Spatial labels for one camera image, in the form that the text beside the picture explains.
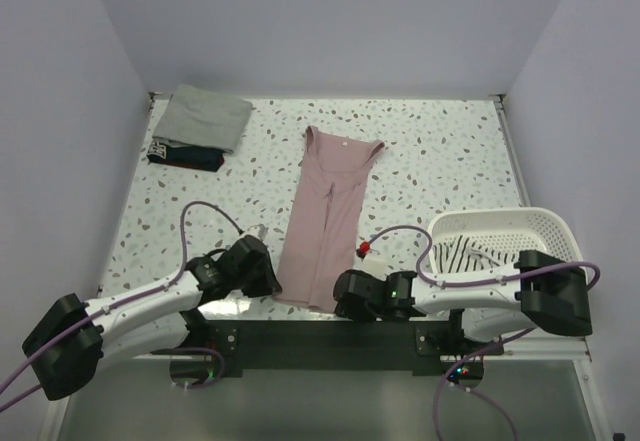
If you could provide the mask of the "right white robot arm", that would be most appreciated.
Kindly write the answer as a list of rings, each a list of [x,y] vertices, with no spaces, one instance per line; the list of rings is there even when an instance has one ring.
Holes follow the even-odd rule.
[[[479,343],[528,329],[591,335],[589,290],[599,277],[590,262],[525,250],[510,264],[475,272],[402,271],[379,279],[351,269],[339,275],[333,297],[335,314],[352,321],[403,322],[447,312],[454,323],[445,330],[446,343],[466,354]]]

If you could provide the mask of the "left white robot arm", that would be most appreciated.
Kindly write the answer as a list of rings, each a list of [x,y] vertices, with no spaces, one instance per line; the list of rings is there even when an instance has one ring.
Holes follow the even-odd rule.
[[[57,401],[120,361],[160,350],[200,351],[207,329],[195,321],[199,307],[236,290],[248,298],[282,290],[267,247],[252,235],[127,293],[89,301],[66,295],[51,306],[22,349],[47,399]]]

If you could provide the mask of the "pink tank top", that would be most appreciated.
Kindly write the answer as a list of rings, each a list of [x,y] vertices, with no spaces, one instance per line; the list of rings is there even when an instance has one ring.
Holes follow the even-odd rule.
[[[305,130],[304,156],[276,278],[285,304],[331,312],[334,285],[352,268],[369,174],[384,151],[365,142]]]

